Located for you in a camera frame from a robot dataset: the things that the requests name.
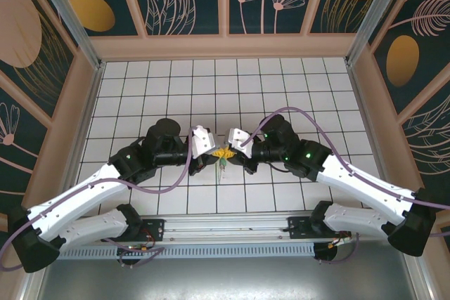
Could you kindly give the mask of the grey metal sheet panel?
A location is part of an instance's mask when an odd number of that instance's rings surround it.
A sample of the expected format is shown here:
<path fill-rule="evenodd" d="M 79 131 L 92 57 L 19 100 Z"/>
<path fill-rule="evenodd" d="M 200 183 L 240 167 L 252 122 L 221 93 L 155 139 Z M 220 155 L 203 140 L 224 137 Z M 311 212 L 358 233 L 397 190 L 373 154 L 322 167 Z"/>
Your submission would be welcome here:
<path fill-rule="evenodd" d="M 37 300 L 419 300 L 399 258 L 358 254 L 346 263 L 312 258 L 58 261 Z"/>

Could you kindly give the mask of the aluminium frame post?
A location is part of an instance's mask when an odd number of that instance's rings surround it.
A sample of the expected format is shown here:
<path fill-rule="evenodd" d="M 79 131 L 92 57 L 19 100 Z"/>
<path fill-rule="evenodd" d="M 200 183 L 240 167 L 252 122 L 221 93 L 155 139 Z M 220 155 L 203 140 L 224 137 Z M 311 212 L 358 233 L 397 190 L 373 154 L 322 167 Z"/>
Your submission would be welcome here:
<path fill-rule="evenodd" d="M 101 59 L 98 57 L 91 40 L 78 20 L 76 13 L 70 5 L 68 0 L 51 0 L 52 4 L 61 14 L 63 21 L 69 28 L 75 41 L 78 43 L 81 50 L 84 52 L 89 63 L 98 70 L 101 67 Z"/>
<path fill-rule="evenodd" d="M 368 39 L 386 12 L 391 0 L 373 0 L 345 56 L 345 64 L 352 68 L 366 46 Z"/>

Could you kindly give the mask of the silver key with green tag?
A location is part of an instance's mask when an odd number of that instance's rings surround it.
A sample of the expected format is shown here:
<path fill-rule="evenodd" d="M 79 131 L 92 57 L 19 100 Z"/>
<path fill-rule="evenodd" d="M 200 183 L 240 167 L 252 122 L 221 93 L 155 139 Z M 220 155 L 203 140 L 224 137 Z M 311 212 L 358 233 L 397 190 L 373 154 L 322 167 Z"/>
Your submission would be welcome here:
<path fill-rule="evenodd" d="M 221 180 L 224 177 L 226 171 L 227 160 L 224 157 L 220 157 L 218 161 L 217 169 L 217 184 L 221 184 Z"/>

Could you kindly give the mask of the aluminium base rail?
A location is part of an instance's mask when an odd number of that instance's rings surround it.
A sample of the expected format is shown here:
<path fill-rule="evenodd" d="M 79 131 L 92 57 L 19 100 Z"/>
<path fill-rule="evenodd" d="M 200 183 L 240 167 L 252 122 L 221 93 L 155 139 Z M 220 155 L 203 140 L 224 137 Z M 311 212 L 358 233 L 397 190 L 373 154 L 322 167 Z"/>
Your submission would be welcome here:
<path fill-rule="evenodd" d="M 143 218 L 130 204 L 121 204 L 104 214 L 84 217 L 75 221 L 69 216 L 63 217 L 61 211 L 55 211 L 50 216 L 36 214 L 34 217 L 37 220 L 30 227 L 39 239 L 50 242 L 59 237 L 63 240 L 56 245 L 56 249 L 68 249 L 107 237 L 123 242 L 136 241 L 144 224 Z M 387 238 L 391 243 L 396 238 L 409 242 L 409 235 L 413 234 L 413 229 L 408 227 L 409 223 L 406 219 L 395 225 L 372 209 L 347 208 L 334 203 L 325 211 L 324 222 L 336 231 L 343 230 L 352 234 L 359 233 Z M 217 234 L 261 229 L 273 231 L 276 225 L 283 224 L 288 227 L 288 220 L 276 219 L 264 225 L 259 216 L 255 219 L 201 216 L 182 221 L 180 226 L 170 226 L 169 230 L 212 231 Z"/>

